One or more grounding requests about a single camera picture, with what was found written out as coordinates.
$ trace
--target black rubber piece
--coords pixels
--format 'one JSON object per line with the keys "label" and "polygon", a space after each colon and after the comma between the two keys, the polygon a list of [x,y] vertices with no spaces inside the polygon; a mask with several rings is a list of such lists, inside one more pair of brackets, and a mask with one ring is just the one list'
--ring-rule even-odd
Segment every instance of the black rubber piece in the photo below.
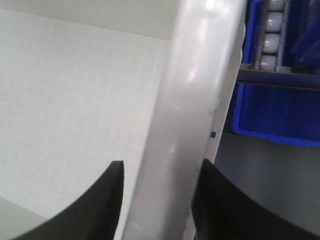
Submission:
{"label": "black rubber piece", "polygon": [[320,240],[250,199],[207,159],[192,214],[199,240]]}
{"label": "black rubber piece", "polygon": [[123,189],[123,162],[113,161],[73,204],[14,240],[113,240]]}

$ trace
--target white panel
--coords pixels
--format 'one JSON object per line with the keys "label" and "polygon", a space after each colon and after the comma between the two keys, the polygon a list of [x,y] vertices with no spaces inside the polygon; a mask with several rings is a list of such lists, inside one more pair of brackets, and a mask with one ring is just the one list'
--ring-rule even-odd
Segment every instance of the white panel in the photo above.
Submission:
{"label": "white panel", "polygon": [[170,39],[179,0],[1,0],[0,8]]}
{"label": "white panel", "polygon": [[168,42],[8,10],[0,30],[0,196],[50,218],[124,160],[121,232]]}

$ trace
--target white roller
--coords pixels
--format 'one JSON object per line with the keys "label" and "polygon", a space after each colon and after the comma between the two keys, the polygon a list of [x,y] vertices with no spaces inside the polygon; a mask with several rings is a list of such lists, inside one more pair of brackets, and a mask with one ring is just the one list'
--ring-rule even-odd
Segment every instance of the white roller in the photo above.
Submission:
{"label": "white roller", "polygon": [[264,54],[276,54],[279,49],[280,34],[267,33],[264,35],[262,52]]}
{"label": "white roller", "polygon": [[270,12],[281,12],[284,6],[285,0],[269,0],[268,10]]}
{"label": "white roller", "polygon": [[277,58],[273,55],[262,55],[260,62],[260,70],[274,71],[276,67]]}
{"label": "white roller", "polygon": [[265,31],[267,33],[279,33],[281,31],[283,18],[284,14],[282,12],[269,12]]}

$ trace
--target blue container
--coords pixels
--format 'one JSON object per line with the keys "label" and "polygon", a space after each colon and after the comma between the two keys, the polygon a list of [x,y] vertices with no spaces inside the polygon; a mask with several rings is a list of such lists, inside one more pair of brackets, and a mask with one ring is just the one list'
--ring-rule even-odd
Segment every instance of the blue container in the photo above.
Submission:
{"label": "blue container", "polygon": [[320,146],[320,92],[241,84],[231,129],[273,143]]}
{"label": "blue container", "polygon": [[[292,15],[289,16],[289,20],[299,21],[297,13],[300,8],[297,4],[301,2],[293,0],[291,3],[294,4],[292,4]],[[250,2],[243,47],[244,63],[252,63],[255,55],[261,6],[262,0]],[[295,32],[296,24],[297,22],[291,21],[291,25],[288,26],[289,38],[287,36],[284,51],[284,58],[288,60],[293,59],[291,48],[299,37]],[[320,91],[237,84],[233,98],[235,99],[231,119],[233,132],[265,138],[280,144],[301,147],[320,146]]]}

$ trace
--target white metal frame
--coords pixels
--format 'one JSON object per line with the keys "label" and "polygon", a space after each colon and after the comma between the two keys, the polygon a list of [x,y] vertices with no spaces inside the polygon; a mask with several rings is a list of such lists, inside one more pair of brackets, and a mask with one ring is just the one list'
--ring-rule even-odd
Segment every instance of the white metal frame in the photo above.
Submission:
{"label": "white metal frame", "polygon": [[181,1],[123,240],[183,237],[245,6]]}

